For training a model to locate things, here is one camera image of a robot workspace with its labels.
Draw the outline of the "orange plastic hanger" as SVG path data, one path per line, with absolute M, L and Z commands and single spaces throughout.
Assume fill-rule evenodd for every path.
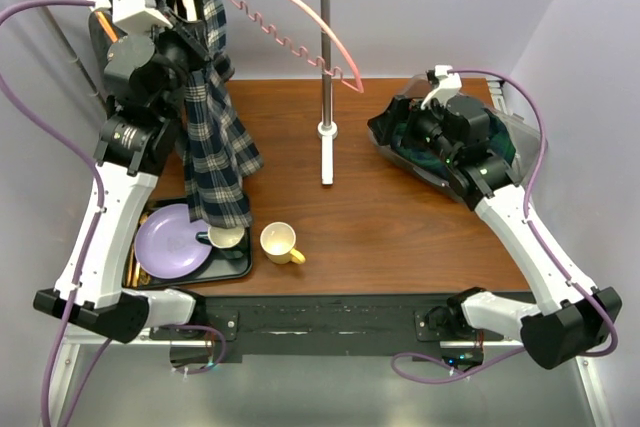
M 113 27 L 110 24 L 110 22 L 108 21 L 108 19 L 106 18 L 106 16 L 104 15 L 104 13 L 101 12 L 101 11 L 95 10 L 94 11 L 94 16 L 98 20 L 101 28 L 103 29 L 104 33 L 107 35 L 109 40 L 112 43 L 117 42 L 118 41 L 118 35 L 115 32 L 115 30 L 113 29 Z

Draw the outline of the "green plaid skirt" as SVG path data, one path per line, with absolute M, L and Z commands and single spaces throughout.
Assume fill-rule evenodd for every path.
M 490 119 L 489 147 L 495 154 L 511 165 L 516 154 L 516 147 L 511 140 L 507 127 L 492 112 L 486 110 L 486 113 Z M 447 173 L 445 164 L 435 154 L 419 148 L 402 145 L 406 126 L 407 122 L 400 122 L 394 127 L 391 137 L 392 150 L 419 168 L 439 177 L 444 177 Z

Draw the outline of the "pink plastic hanger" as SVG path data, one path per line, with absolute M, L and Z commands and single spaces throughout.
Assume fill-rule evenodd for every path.
M 359 67 L 342 38 L 305 0 L 228 0 L 300 62 L 362 94 Z

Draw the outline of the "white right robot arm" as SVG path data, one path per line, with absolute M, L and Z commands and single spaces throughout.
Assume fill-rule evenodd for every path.
M 520 342 L 542 368 L 616 344 L 622 299 L 599 288 L 542 225 L 512 163 L 505 123 L 480 100 L 396 95 L 369 127 L 379 145 L 452 191 L 500 240 L 533 295 L 516 301 L 473 287 L 431 309 L 427 328 L 459 339 L 488 330 Z

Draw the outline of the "black dotted skirt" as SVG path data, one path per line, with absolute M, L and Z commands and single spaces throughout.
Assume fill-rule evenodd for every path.
M 113 41 L 101 25 L 96 12 L 91 12 L 89 15 L 88 29 L 92 49 L 98 66 L 99 79 L 103 87 L 106 87 L 104 69 L 108 63 L 107 55 Z

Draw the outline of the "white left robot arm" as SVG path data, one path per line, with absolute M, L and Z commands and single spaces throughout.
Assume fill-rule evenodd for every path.
M 139 217 L 181 130 L 188 81 L 210 59 L 203 22 L 165 16 L 167 26 L 127 34 L 107 51 L 113 110 L 89 161 L 89 204 L 63 273 L 33 300 L 39 312 L 120 343 L 146 328 L 172 326 L 196 339 L 207 327 L 193 294 L 122 286 Z

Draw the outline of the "navy beige plaid skirt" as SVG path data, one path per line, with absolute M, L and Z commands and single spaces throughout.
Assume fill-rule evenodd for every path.
M 243 181 L 264 165 L 254 140 L 238 117 L 227 82 L 235 69 L 226 52 L 223 0 L 194 0 L 206 32 L 210 60 L 190 74 L 183 128 L 176 149 L 182 158 L 191 221 L 221 228 L 253 222 Z M 182 0 L 156 0 L 187 20 Z

